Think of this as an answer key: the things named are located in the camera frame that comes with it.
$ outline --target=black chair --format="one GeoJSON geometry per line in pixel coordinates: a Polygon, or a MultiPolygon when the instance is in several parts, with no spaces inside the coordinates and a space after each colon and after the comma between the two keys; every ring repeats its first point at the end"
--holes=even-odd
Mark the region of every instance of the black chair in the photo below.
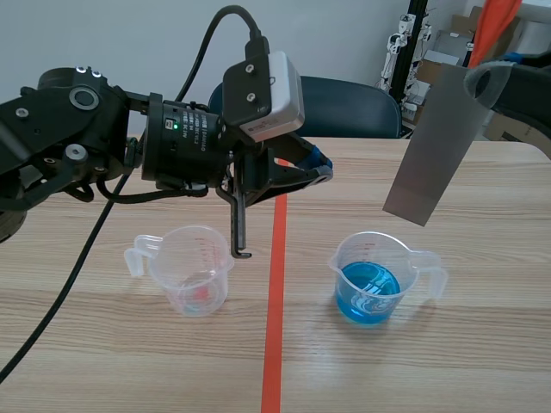
{"type": "MultiPolygon", "coordinates": [[[[400,137],[402,116],[396,101],[365,84],[303,76],[304,125],[300,136],[334,138],[400,137]]],[[[222,84],[208,102],[211,112],[222,113],[222,84]]]]}

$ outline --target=orange object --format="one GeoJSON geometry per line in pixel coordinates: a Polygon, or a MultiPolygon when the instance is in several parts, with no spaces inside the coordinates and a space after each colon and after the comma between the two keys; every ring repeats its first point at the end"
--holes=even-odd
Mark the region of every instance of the orange object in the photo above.
{"type": "Polygon", "coordinates": [[[285,194],[275,198],[260,408],[262,413],[280,413],[282,403],[283,290],[285,287],[286,232],[287,195],[285,194]]]}
{"type": "Polygon", "coordinates": [[[517,14],[522,0],[486,0],[474,36],[468,67],[477,66],[517,14]]]}

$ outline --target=measuring cup with blue liquid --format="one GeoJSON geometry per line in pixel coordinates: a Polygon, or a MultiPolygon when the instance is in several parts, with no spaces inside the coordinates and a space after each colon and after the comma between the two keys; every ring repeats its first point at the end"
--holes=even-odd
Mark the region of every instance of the measuring cup with blue liquid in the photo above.
{"type": "Polygon", "coordinates": [[[430,277],[430,296],[435,299],[442,296],[448,280],[440,256],[410,250],[380,232],[358,232],[344,239],[329,267],[337,273],[338,308],[361,324],[386,321],[420,275],[430,277]]]}

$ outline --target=screw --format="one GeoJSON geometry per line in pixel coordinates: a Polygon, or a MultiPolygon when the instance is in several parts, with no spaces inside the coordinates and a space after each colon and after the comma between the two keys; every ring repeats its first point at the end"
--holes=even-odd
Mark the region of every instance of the screw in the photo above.
{"type": "Polygon", "coordinates": [[[18,108],[15,110],[15,116],[25,119],[28,116],[28,110],[25,108],[18,108]]]}
{"type": "Polygon", "coordinates": [[[65,155],[73,162],[83,163],[88,158],[88,152],[79,144],[70,144],[65,148],[65,155]]]}

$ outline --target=empty measuring cup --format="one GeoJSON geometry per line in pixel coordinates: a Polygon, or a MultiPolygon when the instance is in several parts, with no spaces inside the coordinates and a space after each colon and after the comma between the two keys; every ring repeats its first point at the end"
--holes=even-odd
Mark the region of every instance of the empty measuring cup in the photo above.
{"type": "Polygon", "coordinates": [[[138,235],[124,257],[133,277],[149,275],[164,289],[176,311],[206,316],[227,297],[227,273],[233,268],[226,239],[207,226],[184,226],[164,237],[138,235]]]}
{"type": "Polygon", "coordinates": [[[337,272],[338,308],[362,324],[387,320],[420,274],[430,277],[430,296],[440,298],[448,280],[440,265],[433,252],[410,250],[394,237],[367,231],[347,237],[329,261],[337,272]]]}

